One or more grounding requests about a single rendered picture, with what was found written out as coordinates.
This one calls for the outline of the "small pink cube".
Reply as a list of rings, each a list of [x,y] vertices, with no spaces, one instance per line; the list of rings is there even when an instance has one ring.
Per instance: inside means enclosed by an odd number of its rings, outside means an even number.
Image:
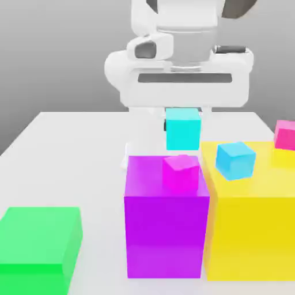
[[[277,120],[274,146],[276,149],[295,150],[295,121]]]

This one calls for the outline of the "small cyan cube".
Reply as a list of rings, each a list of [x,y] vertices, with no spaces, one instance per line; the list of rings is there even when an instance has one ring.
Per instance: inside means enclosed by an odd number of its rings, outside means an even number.
[[[199,150],[201,117],[197,108],[166,109],[167,150]]]

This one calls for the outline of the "small magenta cube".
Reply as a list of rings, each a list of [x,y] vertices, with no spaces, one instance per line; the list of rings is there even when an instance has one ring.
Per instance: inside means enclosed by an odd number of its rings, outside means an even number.
[[[164,157],[162,160],[163,185],[174,192],[197,190],[200,169],[197,156],[181,154]]]

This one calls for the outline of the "large green box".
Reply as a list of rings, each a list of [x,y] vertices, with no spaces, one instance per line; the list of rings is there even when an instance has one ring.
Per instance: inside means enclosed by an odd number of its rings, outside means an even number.
[[[68,295],[83,238],[77,207],[10,207],[0,219],[0,295]]]

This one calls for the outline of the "small light blue cube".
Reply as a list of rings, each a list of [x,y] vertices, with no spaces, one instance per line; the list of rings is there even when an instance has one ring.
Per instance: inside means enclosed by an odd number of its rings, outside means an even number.
[[[221,143],[217,146],[215,167],[227,181],[250,178],[255,161],[256,152],[244,142]]]

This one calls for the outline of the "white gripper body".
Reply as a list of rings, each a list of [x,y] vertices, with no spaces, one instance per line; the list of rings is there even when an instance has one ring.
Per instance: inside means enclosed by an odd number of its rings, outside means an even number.
[[[253,52],[212,54],[193,70],[175,71],[169,60],[131,59],[126,51],[109,54],[104,71],[129,108],[242,107],[249,98]]]

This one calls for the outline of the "large yellow box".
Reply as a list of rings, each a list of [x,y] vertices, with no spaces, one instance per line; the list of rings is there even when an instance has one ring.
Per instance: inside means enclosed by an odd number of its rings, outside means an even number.
[[[216,142],[201,146],[210,193],[203,265],[209,281],[295,281],[295,151],[250,142],[249,179],[215,167]]]

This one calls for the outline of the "large purple box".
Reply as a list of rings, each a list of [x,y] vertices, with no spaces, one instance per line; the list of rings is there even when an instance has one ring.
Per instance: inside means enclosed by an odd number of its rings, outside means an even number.
[[[127,276],[200,278],[210,193],[200,166],[197,190],[163,185],[167,156],[131,156],[124,192]]]

